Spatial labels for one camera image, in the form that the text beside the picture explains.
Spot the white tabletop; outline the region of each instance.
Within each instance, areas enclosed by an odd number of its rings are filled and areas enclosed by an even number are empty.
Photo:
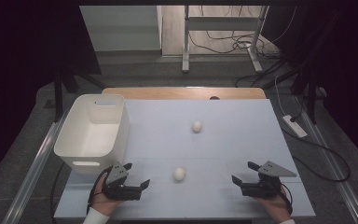
[[[258,181],[247,161],[273,161],[298,174],[269,100],[127,100],[130,135],[126,181],[150,179],[140,201],[123,203],[116,219],[238,219],[267,217],[231,181]],[[200,133],[191,125],[202,123]],[[186,177],[173,179],[176,167]],[[70,174],[55,217],[84,218],[96,175]],[[293,217],[315,216],[301,178],[282,177],[294,198]]]

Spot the white power strip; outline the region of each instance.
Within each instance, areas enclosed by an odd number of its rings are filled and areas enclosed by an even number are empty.
[[[297,122],[290,121],[292,116],[286,115],[283,117],[284,122],[289,126],[289,128],[297,135],[297,137],[305,137],[307,133],[297,124]]]

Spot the human hand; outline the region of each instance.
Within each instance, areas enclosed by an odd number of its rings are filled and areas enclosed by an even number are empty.
[[[284,191],[283,187],[281,187],[281,193],[284,196],[286,196],[286,192]],[[279,195],[271,199],[263,199],[263,198],[254,198],[254,199],[264,206],[269,216],[275,222],[281,223],[291,219],[289,212],[287,211],[286,203]]]
[[[103,191],[103,181],[106,179],[106,175],[103,175],[97,183],[97,186],[94,190],[94,196],[92,197],[92,208],[98,211],[99,213],[110,217],[115,211],[116,207],[124,203],[125,201],[114,201],[106,198],[102,193]]]

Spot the egg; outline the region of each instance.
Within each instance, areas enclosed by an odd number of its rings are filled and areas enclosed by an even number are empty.
[[[177,181],[183,180],[185,178],[185,176],[186,176],[186,170],[182,167],[176,168],[175,172],[173,172],[173,177]]]
[[[195,133],[199,133],[202,129],[201,122],[199,120],[194,121],[192,128]]]

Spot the wooden floor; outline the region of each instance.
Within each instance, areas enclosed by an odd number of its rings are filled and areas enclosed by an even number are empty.
[[[189,8],[189,16],[210,16],[210,17],[258,17],[261,7],[248,6],[191,6]],[[183,6],[164,6],[162,7],[163,31],[162,31],[162,54],[163,55],[180,55],[182,54],[185,39],[185,7]],[[190,36],[194,43],[214,49],[219,52],[227,52],[233,49],[235,41],[232,38],[215,40],[213,38],[231,37],[237,35],[252,35],[253,31],[191,31]],[[259,39],[266,44],[266,52],[277,52],[278,49],[263,36]],[[251,41],[251,37],[242,38],[241,41]],[[200,48],[190,42],[190,54],[216,54],[208,49]],[[259,41],[257,46],[261,47],[262,42]],[[247,54],[246,49],[239,49],[229,54]]]

